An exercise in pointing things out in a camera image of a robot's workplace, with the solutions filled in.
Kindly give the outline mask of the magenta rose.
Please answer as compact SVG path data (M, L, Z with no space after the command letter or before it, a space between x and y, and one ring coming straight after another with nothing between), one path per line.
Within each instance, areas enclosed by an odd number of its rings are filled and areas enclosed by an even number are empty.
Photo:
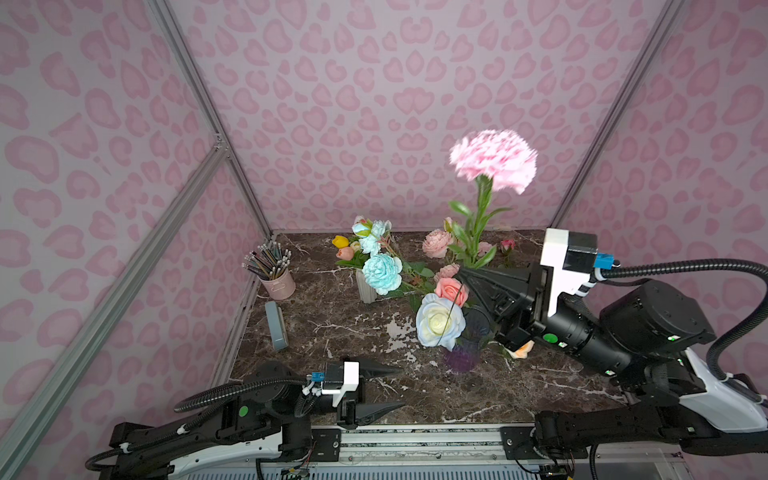
M514 239L506 239L500 242L505 268L516 268L518 264L517 243Z

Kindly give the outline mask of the small pink twin rose stem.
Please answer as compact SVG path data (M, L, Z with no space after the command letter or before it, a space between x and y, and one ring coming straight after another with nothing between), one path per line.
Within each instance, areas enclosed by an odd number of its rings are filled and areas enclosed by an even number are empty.
M477 247L477 255L476 255L476 257L477 258L482 258L486 254L488 254L493 247L494 247L494 245L489 243L489 242L485 242L485 241L479 242L478 243L478 247Z

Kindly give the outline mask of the light pink double peony stem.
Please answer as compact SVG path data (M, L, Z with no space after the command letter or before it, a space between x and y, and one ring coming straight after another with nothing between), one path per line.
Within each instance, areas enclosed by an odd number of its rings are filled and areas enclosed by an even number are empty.
M459 270L460 270L460 266L458 264L445 265L442 268L440 268L437 271L437 273L434 275L434 281L439 282L440 280L445 278L453 278L457 275Z

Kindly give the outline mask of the pink rosebud spray stem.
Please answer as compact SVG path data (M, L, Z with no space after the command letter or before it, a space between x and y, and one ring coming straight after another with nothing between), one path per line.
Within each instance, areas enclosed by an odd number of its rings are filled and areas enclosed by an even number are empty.
M453 220L446 217L441 228L426 235L422 242L422 251L428 258L443 259L447 255L449 246L455 243L453 224Z

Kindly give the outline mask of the pink carnation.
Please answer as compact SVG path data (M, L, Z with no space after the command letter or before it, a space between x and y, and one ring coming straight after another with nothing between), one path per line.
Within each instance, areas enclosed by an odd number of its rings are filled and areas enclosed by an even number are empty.
M451 226L457 243L449 247L464 267L477 269L493 260L497 248L482 253L481 236L490 220L507 210L490 208L493 194L505 189L523 194L537 174L537 158L538 151L513 130L479 131L450 148L449 163L457 176L477 187L474 207L456 200L449 203L464 218Z

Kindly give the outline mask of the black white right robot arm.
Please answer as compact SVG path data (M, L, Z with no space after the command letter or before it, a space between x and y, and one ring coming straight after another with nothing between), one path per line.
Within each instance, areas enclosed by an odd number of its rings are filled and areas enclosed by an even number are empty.
M699 304L662 281L665 274L705 271L767 276L751 261L689 260L582 274L570 294L557 291L553 268L538 264L461 270L459 280L474 297L468 317L495 324L502 346L548 345L631 398L610 410L540 412L512 450L553 461L591 460L601 445L630 442L673 444L698 456L765 453L767 400L719 359L766 319L767 306L760 303L716 335Z

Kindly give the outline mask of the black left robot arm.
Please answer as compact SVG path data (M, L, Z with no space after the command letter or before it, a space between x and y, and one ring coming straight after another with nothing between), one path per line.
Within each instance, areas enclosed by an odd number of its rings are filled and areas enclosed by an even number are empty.
M341 432L367 426L403 407L369 403L367 381L399 373L370 358L330 362L298 374L269 361L242 381L230 381L178 402L181 419L159 427L123 422L108 450L85 462L102 479L180 479L241 460L286 463L303 476L311 462L339 457Z

